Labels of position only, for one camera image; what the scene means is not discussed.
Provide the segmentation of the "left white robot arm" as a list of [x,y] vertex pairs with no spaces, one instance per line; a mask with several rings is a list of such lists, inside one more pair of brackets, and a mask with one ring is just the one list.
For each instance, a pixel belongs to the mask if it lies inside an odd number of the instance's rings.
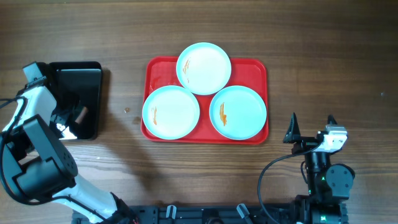
[[136,214],[115,194],[95,187],[50,129],[57,101],[46,86],[23,90],[1,132],[1,182],[15,201],[28,206],[59,203],[90,223],[136,223]]

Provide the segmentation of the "green yellow sponge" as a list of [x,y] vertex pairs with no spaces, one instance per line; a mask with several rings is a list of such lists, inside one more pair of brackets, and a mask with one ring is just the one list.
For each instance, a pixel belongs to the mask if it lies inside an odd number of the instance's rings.
[[86,114],[88,113],[88,108],[87,107],[82,107],[82,109],[78,112],[77,117],[75,119],[75,122],[77,124],[82,123],[82,121],[84,120]]

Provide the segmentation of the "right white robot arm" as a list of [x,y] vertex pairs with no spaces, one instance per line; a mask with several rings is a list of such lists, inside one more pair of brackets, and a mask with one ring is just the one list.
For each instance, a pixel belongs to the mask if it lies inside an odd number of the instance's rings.
[[344,164],[332,164],[330,156],[341,151],[348,139],[344,126],[329,115],[323,131],[315,137],[303,137],[297,117],[292,115],[284,143],[293,144],[292,155],[304,156],[308,195],[298,195],[290,206],[291,223],[348,223],[349,199],[355,172]]

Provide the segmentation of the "light blue plate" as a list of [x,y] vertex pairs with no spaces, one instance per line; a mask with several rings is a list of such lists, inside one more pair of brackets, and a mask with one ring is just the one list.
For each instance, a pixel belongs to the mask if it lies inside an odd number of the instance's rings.
[[180,84],[193,94],[212,95],[229,82],[232,65],[221,47],[200,42],[183,50],[175,71]]
[[267,108],[257,92],[234,85],[213,97],[209,115],[213,127],[222,136],[242,141],[260,133],[266,124]]
[[187,89],[168,85],[153,91],[145,100],[142,120],[148,131],[165,140],[190,134],[200,117],[196,97]]

